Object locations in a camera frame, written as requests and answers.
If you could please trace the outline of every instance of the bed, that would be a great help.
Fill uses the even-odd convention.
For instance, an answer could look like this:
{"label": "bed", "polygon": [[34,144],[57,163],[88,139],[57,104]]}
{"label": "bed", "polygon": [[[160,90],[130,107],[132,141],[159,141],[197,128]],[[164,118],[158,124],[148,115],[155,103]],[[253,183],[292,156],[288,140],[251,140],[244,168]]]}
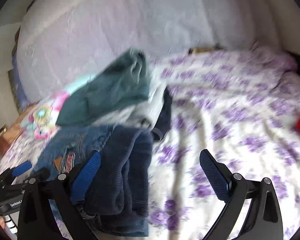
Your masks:
{"label": "bed", "polygon": [[[282,46],[275,36],[266,43],[271,42],[272,47]],[[252,52],[244,48],[160,58],[154,58],[152,65],[161,68],[161,79],[173,96],[173,126],[155,145],[149,168],[149,238],[202,239],[214,223],[223,203],[198,165],[200,151],[207,148],[232,172],[247,179],[272,179],[284,239],[290,239],[300,226],[300,133],[294,128],[300,116],[300,76],[295,61],[258,46]],[[21,82],[26,78],[23,73]],[[35,101],[51,92],[28,95]],[[0,172],[25,160],[36,163],[49,140],[21,135],[0,159]],[[245,203],[231,239],[238,234],[248,206]],[[70,237],[61,221],[58,225]]]}

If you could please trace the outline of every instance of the colorful floral fabric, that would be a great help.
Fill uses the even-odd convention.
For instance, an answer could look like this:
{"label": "colorful floral fabric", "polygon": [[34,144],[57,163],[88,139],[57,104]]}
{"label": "colorful floral fabric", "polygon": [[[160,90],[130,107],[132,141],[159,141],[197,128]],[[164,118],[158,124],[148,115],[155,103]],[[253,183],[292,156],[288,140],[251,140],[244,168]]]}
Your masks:
{"label": "colorful floral fabric", "polygon": [[[294,128],[300,115],[300,77],[292,72],[295,62],[281,52],[258,48],[169,57],[155,65],[173,104],[172,129],[154,146],[148,170],[149,239],[202,239],[219,216],[224,202],[199,165],[205,148],[246,179],[271,178],[284,239],[290,239],[300,226],[300,133]],[[27,156],[31,150],[25,146],[18,139],[0,165],[13,166],[10,158],[26,160],[21,153]],[[249,203],[230,239],[238,235]]]}
{"label": "colorful floral fabric", "polygon": [[27,136],[33,136],[37,140],[51,136],[57,129],[56,122],[64,102],[94,77],[95,75],[82,76],[74,83],[66,86],[61,92],[41,100],[37,107],[21,122],[21,127]]}

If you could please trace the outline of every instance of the clothing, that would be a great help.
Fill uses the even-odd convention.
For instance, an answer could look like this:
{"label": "clothing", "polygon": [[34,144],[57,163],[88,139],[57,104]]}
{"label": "clothing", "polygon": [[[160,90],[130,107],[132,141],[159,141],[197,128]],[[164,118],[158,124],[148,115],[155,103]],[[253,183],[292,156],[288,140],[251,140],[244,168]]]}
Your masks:
{"label": "clothing", "polygon": [[90,125],[111,111],[147,101],[150,74],[142,52],[129,49],[64,103],[56,124]]}
{"label": "clothing", "polygon": [[138,105],[128,106],[122,110],[113,111],[93,122],[98,126],[107,123],[118,123],[130,127],[152,129],[158,120],[163,107],[165,82],[160,80],[161,69],[151,71],[149,99]]}
{"label": "clothing", "polygon": [[[147,169],[152,146],[150,132],[142,129],[115,125],[63,128],[42,152],[33,172],[46,167],[50,171],[48,180],[51,180],[59,173],[68,173],[75,165],[96,157],[94,169],[86,167],[88,161],[81,170],[85,175],[80,178],[80,172],[76,177],[84,181],[85,186],[74,180],[71,201],[79,201],[76,203],[78,210],[84,218],[90,218],[86,222],[94,232],[148,236]],[[59,157],[62,161],[57,169],[54,160]],[[83,188],[88,188],[84,199]]]}
{"label": "clothing", "polygon": [[162,110],[153,130],[151,131],[155,142],[161,141],[171,128],[172,97],[170,96],[168,89],[165,89],[163,99],[164,104]]}

